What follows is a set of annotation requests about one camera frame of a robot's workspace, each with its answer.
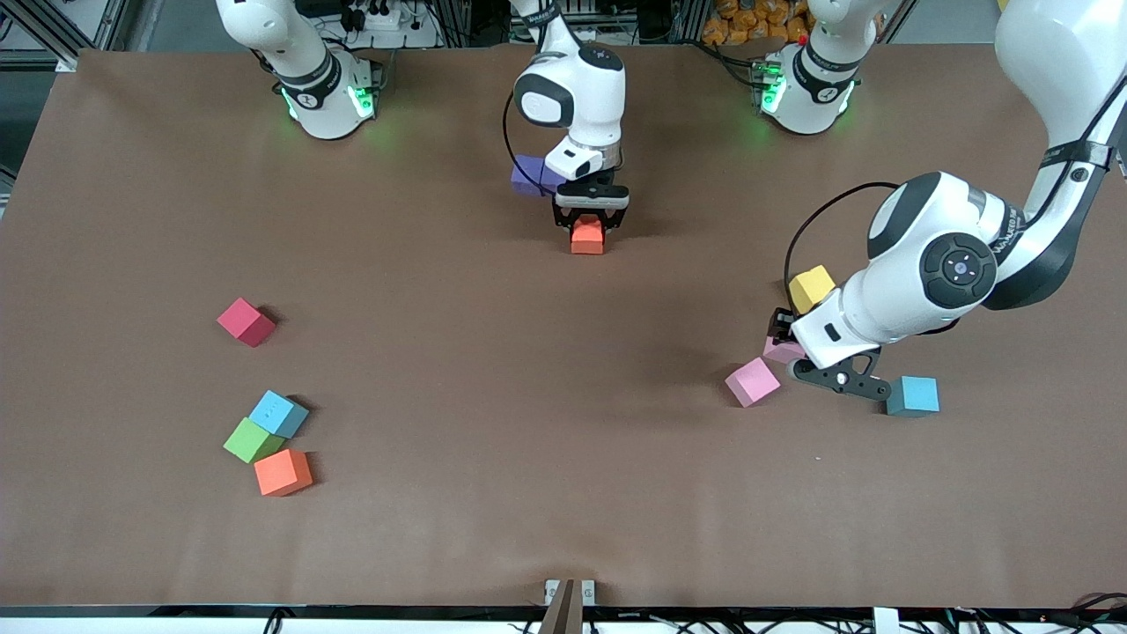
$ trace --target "light blue cube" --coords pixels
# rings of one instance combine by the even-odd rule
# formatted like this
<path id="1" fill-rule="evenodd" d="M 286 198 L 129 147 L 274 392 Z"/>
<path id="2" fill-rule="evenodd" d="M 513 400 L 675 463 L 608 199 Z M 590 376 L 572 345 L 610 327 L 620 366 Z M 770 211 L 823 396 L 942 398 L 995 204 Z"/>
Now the light blue cube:
<path id="1" fill-rule="evenodd" d="M 268 390 L 248 418 L 274 436 L 293 438 L 308 416 L 309 410 Z"/>
<path id="2" fill-rule="evenodd" d="M 939 412 L 939 384 L 931 377 L 900 377 L 885 402 L 889 417 L 921 419 Z"/>

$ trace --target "blue cube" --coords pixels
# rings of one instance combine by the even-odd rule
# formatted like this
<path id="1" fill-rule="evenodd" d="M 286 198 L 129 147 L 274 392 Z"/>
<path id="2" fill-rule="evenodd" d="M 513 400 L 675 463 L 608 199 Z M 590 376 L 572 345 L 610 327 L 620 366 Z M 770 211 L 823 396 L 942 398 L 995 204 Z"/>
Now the blue cube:
<path id="1" fill-rule="evenodd" d="M 939 412 L 939 384 L 931 377 L 900 377 L 885 402 L 889 417 L 921 419 Z"/>
<path id="2" fill-rule="evenodd" d="M 248 418 L 274 436 L 293 438 L 308 416 L 309 410 L 268 390 Z"/>
<path id="3" fill-rule="evenodd" d="M 529 178 L 525 178 L 524 173 L 521 173 L 521 169 L 529 175 L 529 178 L 532 178 L 532 181 L 530 181 Z M 543 171 L 544 159 L 516 154 L 516 164 L 513 166 L 513 173 L 509 177 L 509 181 L 513 184 L 513 190 L 517 194 L 524 194 L 525 196 L 544 195 L 538 186 Z"/>

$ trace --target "red cube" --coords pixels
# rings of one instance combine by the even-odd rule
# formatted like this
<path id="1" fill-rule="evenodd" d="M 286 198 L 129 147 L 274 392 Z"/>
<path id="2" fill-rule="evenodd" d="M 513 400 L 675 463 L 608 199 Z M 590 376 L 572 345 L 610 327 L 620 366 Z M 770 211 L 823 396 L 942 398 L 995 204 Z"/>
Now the red cube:
<path id="1" fill-rule="evenodd" d="M 258 345 L 274 332 L 274 322 L 270 322 L 269 316 L 259 312 L 241 296 L 219 315 L 216 322 L 231 333 L 232 338 L 250 348 L 258 348 Z"/>

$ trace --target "green cube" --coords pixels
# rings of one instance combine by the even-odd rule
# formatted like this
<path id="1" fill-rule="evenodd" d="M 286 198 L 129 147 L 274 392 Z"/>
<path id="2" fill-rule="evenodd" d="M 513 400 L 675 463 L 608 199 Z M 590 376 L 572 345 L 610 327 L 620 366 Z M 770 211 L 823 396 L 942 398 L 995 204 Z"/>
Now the green cube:
<path id="1" fill-rule="evenodd" d="M 250 419 L 243 419 L 234 434 L 223 444 L 223 449 L 234 454 L 243 463 L 250 464 L 276 454 L 285 439 L 264 430 Z"/>

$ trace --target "pink cube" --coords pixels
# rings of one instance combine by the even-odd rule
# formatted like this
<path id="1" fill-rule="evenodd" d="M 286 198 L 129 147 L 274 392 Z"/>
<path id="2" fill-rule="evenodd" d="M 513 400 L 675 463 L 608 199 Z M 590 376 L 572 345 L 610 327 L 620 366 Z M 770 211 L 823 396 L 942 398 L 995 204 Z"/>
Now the pink cube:
<path id="1" fill-rule="evenodd" d="M 755 358 L 736 370 L 724 383 L 728 384 L 728 390 L 744 408 L 751 408 L 753 403 L 779 390 L 779 379 L 774 378 L 761 358 Z"/>
<path id="2" fill-rule="evenodd" d="M 763 358 L 780 364 L 790 364 L 798 359 L 806 359 L 806 351 L 802 350 L 801 346 L 798 346 L 798 342 L 787 341 L 775 346 L 774 340 L 767 338 L 767 343 L 763 347 Z"/>
<path id="3" fill-rule="evenodd" d="M 216 322 L 232 338 L 250 348 L 258 348 L 274 332 L 274 322 L 241 296 L 219 315 Z"/>

